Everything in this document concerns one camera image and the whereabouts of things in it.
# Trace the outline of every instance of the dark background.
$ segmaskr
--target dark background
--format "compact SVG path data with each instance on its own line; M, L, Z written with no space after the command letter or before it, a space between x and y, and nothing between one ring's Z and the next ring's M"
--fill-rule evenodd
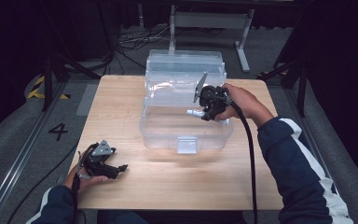
M306 13L257 10L253 26L296 27L279 62L309 62L315 95L358 166L358 1L315 4ZM134 3L0 1L0 122L25 103L24 89L49 52L101 59L114 48L119 25L139 25L137 12ZM145 5L145 27L167 23L169 14L169 6Z

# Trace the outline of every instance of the wooden table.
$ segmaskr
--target wooden table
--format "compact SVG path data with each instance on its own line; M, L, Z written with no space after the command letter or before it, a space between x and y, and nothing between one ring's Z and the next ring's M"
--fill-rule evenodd
M229 79L251 91L276 115L266 84L260 80ZM177 154L175 149L150 149L139 130L145 97L145 77L104 76L96 92L77 150L106 140L116 153L106 162L128 169L82 194L79 208L252 210L251 169L246 132L233 119L234 133L223 149ZM275 180L255 143L257 204L261 210L282 208ZM72 165L76 165L77 153Z

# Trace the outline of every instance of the plastic storage bin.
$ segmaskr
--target plastic storage bin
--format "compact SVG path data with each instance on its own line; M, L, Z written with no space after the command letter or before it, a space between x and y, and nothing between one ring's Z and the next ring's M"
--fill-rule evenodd
M151 50L146 63L146 96L140 131L149 148L176 148L196 153L201 148L223 148L232 134L232 123L205 121L186 113L202 110L193 103L197 84L208 73L205 85L226 81L220 52Z

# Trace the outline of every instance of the gray carpet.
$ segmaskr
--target gray carpet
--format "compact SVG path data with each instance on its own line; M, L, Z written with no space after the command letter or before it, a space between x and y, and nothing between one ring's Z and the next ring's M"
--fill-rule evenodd
M126 32L136 30L142 29L133 27ZM245 43L245 54L251 67L251 72L248 74L241 71L234 49L234 41L237 40L237 36L241 36L237 31L223 31L213 33L213 35L197 30L183 31L176 37L176 49L220 51L226 63L228 78L256 78L260 72L272 69L272 65L290 33L290 29L251 30ZM134 61L145 65L145 60L151 49L167 49L168 45L167 40L161 39L159 42L150 43L141 49L130 50L125 53ZM110 74L124 73L125 75L139 76L145 74L143 67L120 54L116 55L117 59L114 59L109 66ZM292 98L296 96L296 87L293 90L283 90L276 84L277 82L279 82L278 78L269 81L268 89L278 113L294 119L303 129L310 130L311 135L308 138L314 142L321 158L323 158L320 162L325 163L328 174L337 184L338 192L348 204L352 219L355 223L358 223L358 170L314 98L311 86L309 85L307 88L306 118L301 119L296 110L293 109ZM34 80L30 82L27 90L24 90L25 94L33 85ZM90 80L84 75L71 76L63 90L63 93L71 94L71 98L69 100L57 100L50 114L46 117L46 122L43 123L40 134L34 141L33 152L18 177L16 185L0 209L0 223L6 223L13 209L28 190L42 176L47 174L64 155L70 153L69 158L28 197L12 223L24 223L33 215L44 191L64 179L75 153L74 151L71 152L71 149L81 135L97 85L98 80ZM40 112L42 106L42 99L28 99L25 105L0 124L0 185L27 141L34 125L42 115ZM65 125L65 130L68 133L64 133L60 141L57 141L58 135L48 131L61 123ZM259 223L279 223L278 213L279 211L260 211ZM95 211L87 211L87 214L88 223L96 223ZM244 215L248 223L252 223L252 212L245 211Z

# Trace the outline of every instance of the metal stand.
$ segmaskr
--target metal stand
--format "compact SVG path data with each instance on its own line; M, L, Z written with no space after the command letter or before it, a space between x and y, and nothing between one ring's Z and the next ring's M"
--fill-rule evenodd
M287 71L286 76L281 81L281 85L285 89L291 89L299 79L298 96L297 96L297 109L302 118L305 118L304 102L305 102L305 90L307 86L308 76L308 63L292 62L286 63L268 73L261 73L258 75L258 79L267 81L268 79L279 75L280 73Z
M99 2L96 3L98 8L98 13L100 15L101 25L103 27L103 33L105 35L106 44L110 50L112 50L112 46L109 40L109 35L105 25L105 19L103 17L102 8ZM53 101L53 84L52 84L52 74L57 78L58 82L67 82L69 80L69 73L67 68L65 68L66 64L71 65L77 71L87 75L91 78L101 78L99 75L91 72L88 68L80 65L74 60L70 59L70 53L67 52L68 56L62 56L57 53L60 52L57 47L57 43L53 40L56 35L60 38L60 34L57 34L57 30L55 29L55 24L49 15L48 10L45 7L43 1L31 1L29 12L32 15L34 27L37 32L40 34L42 38L42 43L44 46L44 53L46 54L45 60L45 104L43 106L42 111L47 111L48 107Z
M175 27L208 27L222 29L242 29L242 37L240 41L235 42L238 57L241 61L242 71L250 72L249 64L246 60L243 46L249 28L252 23L254 10L251 9L248 14L224 14L224 13L194 13L179 12L176 7L171 7L170 19L170 46L169 50L175 50Z

